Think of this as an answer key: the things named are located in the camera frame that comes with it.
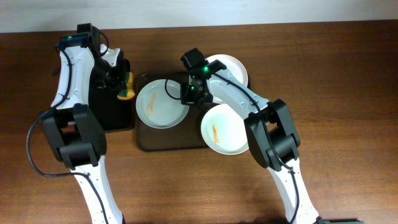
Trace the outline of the yellow green sponge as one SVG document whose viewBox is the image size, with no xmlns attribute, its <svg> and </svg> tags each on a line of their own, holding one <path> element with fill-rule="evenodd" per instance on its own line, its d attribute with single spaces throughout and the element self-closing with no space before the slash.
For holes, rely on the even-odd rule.
<svg viewBox="0 0 398 224">
<path fill-rule="evenodd" d="M 133 90 L 133 74 L 132 74 L 132 72 L 127 72 L 124 84 L 125 84 L 125 87 L 118 93 L 117 98 L 119 100 L 133 99 L 133 97 L 135 96 L 135 92 Z"/>
</svg>

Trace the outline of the grey plate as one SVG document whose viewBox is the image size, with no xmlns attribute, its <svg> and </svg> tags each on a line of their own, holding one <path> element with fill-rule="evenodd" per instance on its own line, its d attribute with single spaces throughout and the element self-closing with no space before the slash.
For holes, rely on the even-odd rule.
<svg viewBox="0 0 398 224">
<path fill-rule="evenodd" d="M 189 106 L 181 104 L 180 84 L 159 79 L 146 84 L 136 98 L 136 113 L 146 125 L 156 129 L 176 126 L 188 114 Z"/>
</svg>

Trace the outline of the pale green plate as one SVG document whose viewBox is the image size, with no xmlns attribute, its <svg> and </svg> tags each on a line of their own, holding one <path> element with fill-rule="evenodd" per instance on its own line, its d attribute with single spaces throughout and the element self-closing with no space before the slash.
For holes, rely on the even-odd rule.
<svg viewBox="0 0 398 224">
<path fill-rule="evenodd" d="M 237 155 L 249 149 L 243 119 L 227 104 L 208 110 L 200 126 L 201 136 L 212 150 Z"/>
</svg>

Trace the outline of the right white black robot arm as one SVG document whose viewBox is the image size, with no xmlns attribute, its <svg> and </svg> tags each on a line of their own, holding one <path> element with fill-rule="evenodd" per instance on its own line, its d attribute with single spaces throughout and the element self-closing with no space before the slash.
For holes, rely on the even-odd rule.
<svg viewBox="0 0 398 224">
<path fill-rule="evenodd" d="M 312 205 L 300 171 L 300 137 L 287 105 L 269 101 L 238 82 L 226 65 L 205 59 L 182 61 L 192 78 L 187 98 L 205 105 L 217 97 L 244 122 L 249 150 L 270 173 L 280 193 L 289 223 L 323 223 Z"/>
</svg>

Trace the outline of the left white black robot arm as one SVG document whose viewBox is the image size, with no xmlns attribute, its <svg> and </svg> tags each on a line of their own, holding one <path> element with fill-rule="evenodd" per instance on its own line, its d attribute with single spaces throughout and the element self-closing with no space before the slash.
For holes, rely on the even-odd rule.
<svg viewBox="0 0 398 224">
<path fill-rule="evenodd" d="M 40 122 L 56 160 L 75 176 L 93 223 L 124 223 L 105 169 L 106 138 L 89 107 L 90 77 L 101 48 L 89 34 L 62 37 L 57 95 Z"/>
</svg>

